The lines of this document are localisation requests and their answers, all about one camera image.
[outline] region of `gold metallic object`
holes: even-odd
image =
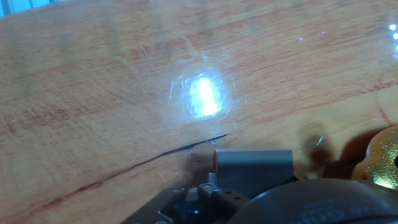
[[[354,169],[352,179],[370,180],[398,190],[398,125],[381,131],[369,143],[364,161]]]

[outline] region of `gray plastic part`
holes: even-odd
[[[294,179],[292,151],[279,148],[217,149],[218,187],[248,198]]]

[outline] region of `dark crack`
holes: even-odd
[[[203,144],[203,143],[206,143],[206,142],[211,142],[211,141],[214,141],[214,140],[217,140],[217,139],[221,139],[221,138],[223,138],[223,137],[225,137],[227,135],[229,135],[229,134],[224,134],[222,136],[217,136],[215,138],[207,139],[207,140],[204,140],[204,141],[201,141],[201,142],[196,142],[196,143],[193,143],[193,144],[190,144],[190,145],[187,145],[187,146],[183,146],[183,147],[176,148],[176,149],[173,149],[173,150],[170,150],[170,151],[167,151],[167,152],[163,152],[163,153],[159,154],[158,156],[155,156],[155,157],[153,157],[151,159],[148,159],[148,160],[146,160],[144,162],[140,162],[138,164],[135,164],[135,165],[133,165],[133,166],[127,168],[127,169],[124,169],[124,170],[122,170],[122,171],[120,171],[120,172],[118,172],[116,174],[113,174],[113,175],[111,175],[111,176],[109,176],[109,177],[107,177],[107,178],[105,178],[103,180],[99,180],[99,181],[96,181],[96,182],[94,182],[92,184],[88,184],[86,186],[82,186],[78,190],[76,190],[76,191],[74,191],[74,192],[72,192],[70,194],[67,194],[67,195],[65,195],[62,198],[56,198],[56,199],[52,200],[51,202],[46,203],[45,205],[42,205],[39,208],[33,209],[33,211],[31,211],[30,214],[34,216],[34,215],[36,215],[36,214],[38,214],[38,213],[40,213],[40,212],[42,212],[44,210],[47,210],[47,209],[50,209],[52,207],[55,207],[55,206],[59,205],[60,203],[64,202],[68,197],[71,197],[72,195],[75,195],[75,194],[80,193],[80,192],[85,191],[85,190],[95,189],[95,188],[101,187],[102,184],[105,181],[110,180],[112,178],[115,178],[115,177],[117,177],[117,176],[119,176],[121,174],[127,173],[130,170],[133,170],[134,168],[139,167],[141,165],[144,165],[144,164],[146,164],[148,162],[152,162],[152,161],[154,161],[156,159],[159,159],[159,158],[164,157],[164,156],[168,156],[168,155],[176,153],[176,152],[181,152],[181,151],[185,151],[185,150],[191,149],[191,148],[193,148],[193,147],[195,147],[195,146],[197,146],[199,144]]]

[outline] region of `table surface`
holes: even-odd
[[[0,18],[0,222],[121,222],[197,184],[217,148],[291,149],[327,176],[398,121],[396,22],[396,0],[69,0]]]

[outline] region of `scratched surface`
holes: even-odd
[[[396,22],[395,0],[69,0],[0,18],[0,222],[118,223],[217,148],[291,149],[319,175],[308,150],[338,161],[398,121]],[[205,110],[197,82],[216,86]]]

